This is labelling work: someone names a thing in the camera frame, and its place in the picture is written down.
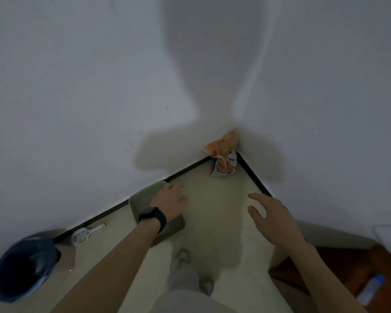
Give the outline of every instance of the white scoop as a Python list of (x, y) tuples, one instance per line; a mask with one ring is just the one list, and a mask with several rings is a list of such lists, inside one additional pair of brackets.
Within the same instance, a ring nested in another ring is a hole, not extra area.
[(79, 230), (73, 232), (73, 234), (71, 235), (71, 243), (74, 246), (77, 246), (79, 243), (82, 243), (82, 242), (85, 242), (86, 240), (88, 240), (88, 237), (90, 236), (90, 234), (92, 232), (97, 231), (99, 229), (102, 229), (104, 227), (106, 227), (106, 224), (102, 223), (99, 226), (93, 228), (92, 230), (88, 230), (85, 227), (80, 228)]

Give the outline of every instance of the wooden furniture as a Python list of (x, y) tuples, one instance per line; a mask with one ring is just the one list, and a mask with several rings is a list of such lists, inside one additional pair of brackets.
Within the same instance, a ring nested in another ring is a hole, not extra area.
[[(317, 251), (354, 296), (375, 273), (382, 274), (386, 282), (365, 309), (368, 313), (391, 313), (391, 255), (384, 247), (377, 245), (370, 250), (317, 247)], [(271, 268), (269, 274), (294, 313), (318, 312), (290, 258)]]

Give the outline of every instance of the smartwatch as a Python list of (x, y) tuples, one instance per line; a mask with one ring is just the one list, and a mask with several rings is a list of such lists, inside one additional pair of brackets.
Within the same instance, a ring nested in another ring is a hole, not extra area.
[(139, 215), (139, 222), (143, 219), (152, 219), (156, 218), (161, 223), (161, 228), (159, 229), (159, 233), (164, 229), (165, 225), (167, 225), (167, 218), (165, 214), (162, 213), (160, 209), (157, 207), (148, 207), (142, 211)]

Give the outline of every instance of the crumpled plastic bag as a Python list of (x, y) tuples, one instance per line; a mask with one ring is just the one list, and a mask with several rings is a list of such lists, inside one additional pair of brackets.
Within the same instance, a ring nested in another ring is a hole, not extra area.
[(236, 170), (238, 154), (238, 131), (234, 130), (204, 147), (204, 151), (215, 158), (212, 177), (229, 176)]

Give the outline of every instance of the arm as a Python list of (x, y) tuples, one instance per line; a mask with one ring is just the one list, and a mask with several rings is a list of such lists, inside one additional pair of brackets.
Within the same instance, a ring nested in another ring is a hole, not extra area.
[[(167, 221), (178, 217), (187, 204), (178, 200), (181, 185), (164, 188), (153, 198)], [(117, 313), (161, 225), (142, 220), (112, 251), (97, 263), (51, 313)]]
[(319, 312), (366, 312), (326, 266), (316, 249), (305, 241), (296, 220), (281, 201), (259, 193), (248, 196), (261, 203), (266, 210), (266, 217), (263, 218), (254, 206), (248, 206), (256, 228), (270, 243), (291, 257)]

